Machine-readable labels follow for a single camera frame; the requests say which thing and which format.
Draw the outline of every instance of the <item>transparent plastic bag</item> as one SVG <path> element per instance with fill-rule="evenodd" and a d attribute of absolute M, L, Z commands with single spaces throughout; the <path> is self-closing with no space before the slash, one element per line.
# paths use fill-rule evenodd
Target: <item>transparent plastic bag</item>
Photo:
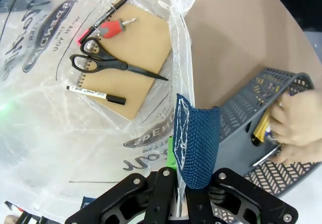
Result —
<path fill-rule="evenodd" d="M 82 197 L 97 197 L 167 157 L 175 95 L 194 104 L 194 0 L 129 0 L 167 20 L 173 51 L 133 121 L 86 96 L 68 94 L 79 72 L 75 39 L 117 0 L 1 0 L 0 201 L 64 222 Z"/>

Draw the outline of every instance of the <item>scissors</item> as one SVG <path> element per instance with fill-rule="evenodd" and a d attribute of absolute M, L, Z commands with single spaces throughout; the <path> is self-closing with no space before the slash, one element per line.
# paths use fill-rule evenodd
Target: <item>scissors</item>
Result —
<path fill-rule="evenodd" d="M 88 46 L 86 47 L 86 44 L 89 41 L 93 41 L 93 43 L 88 44 Z M 124 61 L 121 61 L 115 57 L 113 57 L 109 52 L 107 52 L 102 45 L 99 43 L 99 41 L 96 38 L 90 37 L 88 39 L 86 39 L 80 46 L 81 52 L 85 55 L 80 55 L 80 54 L 73 54 L 69 59 L 71 60 L 71 65 L 83 72 L 83 73 L 95 73 L 98 71 L 101 71 L 103 69 L 109 69 L 109 68 L 113 68 L 113 69 L 120 69 L 120 70 L 128 70 L 137 74 L 142 74 L 146 77 L 151 77 L 151 78 L 155 78 L 155 79 L 160 79 L 163 81 L 168 81 L 167 78 L 164 78 L 156 73 L 150 72 L 148 70 L 142 69 L 140 67 L 137 66 L 133 66 L 130 65 Z M 88 67 L 79 67 L 75 60 L 77 61 L 77 59 L 79 58 L 83 58 L 86 60 L 90 60 L 94 63 L 96 63 L 96 68 L 95 69 L 89 69 Z"/>

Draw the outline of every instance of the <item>brown notebook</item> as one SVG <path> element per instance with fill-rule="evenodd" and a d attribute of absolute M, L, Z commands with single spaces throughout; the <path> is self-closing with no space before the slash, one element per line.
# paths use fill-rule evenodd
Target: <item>brown notebook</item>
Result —
<path fill-rule="evenodd" d="M 101 38 L 100 43 L 114 57 L 158 73 L 171 50 L 168 24 L 158 16 L 130 4 L 123 5 L 110 20 L 126 21 L 133 18 L 137 18 L 137 21 L 127 25 L 125 32 L 110 39 Z M 132 120 L 154 80 L 129 71 L 104 69 L 96 73 L 82 74 L 78 85 L 89 90 L 126 98 L 126 104 L 122 106 L 90 97 Z"/>

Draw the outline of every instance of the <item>pen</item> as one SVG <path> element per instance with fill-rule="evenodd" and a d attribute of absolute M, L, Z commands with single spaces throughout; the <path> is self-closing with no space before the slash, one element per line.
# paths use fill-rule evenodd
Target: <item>pen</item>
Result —
<path fill-rule="evenodd" d="M 104 13 L 85 33 L 78 39 L 77 43 L 81 45 L 89 36 L 96 30 L 109 16 L 115 13 L 122 5 L 124 5 L 128 0 L 120 0 L 115 5 L 112 4 L 110 9 Z"/>
<path fill-rule="evenodd" d="M 112 96 L 112 95 L 108 95 L 108 94 L 105 94 L 102 92 L 95 92 L 95 91 L 91 91 L 91 90 L 84 89 L 84 88 L 67 86 L 67 90 L 69 90 L 71 92 L 81 93 L 81 94 L 84 94 L 87 96 L 106 99 L 109 102 L 117 103 L 120 105 L 125 105 L 125 102 L 126 102 L 126 99 L 123 97 Z"/>

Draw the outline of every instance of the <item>hand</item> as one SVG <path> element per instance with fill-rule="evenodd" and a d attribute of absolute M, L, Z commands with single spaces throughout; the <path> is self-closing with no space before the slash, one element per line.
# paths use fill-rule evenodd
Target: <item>hand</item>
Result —
<path fill-rule="evenodd" d="M 306 146 L 282 145 L 282 150 L 270 160 L 281 164 L 290 165 L 296 162 L 309 163 L 322 161 L 322 140 L 309 143 Z"/>
<path fill-rule="evenodd" d="M 322 139 L 322 92 L 284 93 L 281 105 L 274 104 L 270 111 L 270 126 L 278 142 L 306 146 Z"/>

